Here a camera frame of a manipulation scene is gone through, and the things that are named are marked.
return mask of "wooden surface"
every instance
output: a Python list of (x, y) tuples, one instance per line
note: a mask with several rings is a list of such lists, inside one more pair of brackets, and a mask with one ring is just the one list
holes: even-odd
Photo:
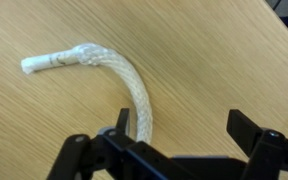
[(110, 69), (20, 68), (84, 42), (136, 67), (153, 108), (152, 145), (168, 156), (246, 160), (225, 131), (231, 108), (288, 136), (288, 30), (262, 0), (0, 0), (0, 179), (45, 179), (67, 136), (94, 137), (122, 107), (134, 127), (130, 94)]

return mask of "white rope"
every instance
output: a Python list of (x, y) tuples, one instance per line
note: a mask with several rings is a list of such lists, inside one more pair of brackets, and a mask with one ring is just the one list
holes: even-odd
[(150, 143), (152, 137), (152, 110), (145, 86), (134, 67), (112, 49), (97, 44), (82, 44), (71, 50), (30, 57), (22, 60), (22, 69), (34, 71), (80, 62), (83, 65), (103, 65), (112, 68), (129, 88), (137, 111), (137, 141)]

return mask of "braided rope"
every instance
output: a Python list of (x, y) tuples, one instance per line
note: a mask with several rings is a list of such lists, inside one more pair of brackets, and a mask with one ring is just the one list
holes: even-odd
[(68, 51), (26, 58), (21, 64), (23, 71), (29, 74), (77, 62), (83, 65), (110, 67), (123, 79), (130, 90), (137, 111), (137, 141), (150, 143), (153, 117), (145, 86), (135, 68), (116, 51), (89, 43)]

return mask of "clamp jaw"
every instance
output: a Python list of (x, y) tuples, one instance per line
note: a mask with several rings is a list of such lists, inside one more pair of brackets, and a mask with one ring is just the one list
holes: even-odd
[(85, 134), (68, 137), (47, 179), (89, 180), (105, 169), (122, 180), (274, 180), (280, 170), (288, 171), (288, 139), (261, 129), (239, 110), (230, 110), (227, 131), (250, 158), (247, 163), (223, 156), (168, 158), (127, 136), (128, 115), (122, 109), (116, 126), (103, 128), (93, 139)]

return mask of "wood grain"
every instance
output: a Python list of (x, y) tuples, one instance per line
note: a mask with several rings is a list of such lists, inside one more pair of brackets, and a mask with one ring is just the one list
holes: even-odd
[(94, 137), (122, 107), (135, 121), (110, 69), (21, 71), (25, 57), (84, 42), (136, 67), (152, 103), (152, 145), (166, 155), (246, 160), (225, 131), (231, 108), (288, 136), (288, 30), (262, 0), (0, 0), (0, 179), (45, 179), (67, 136)]

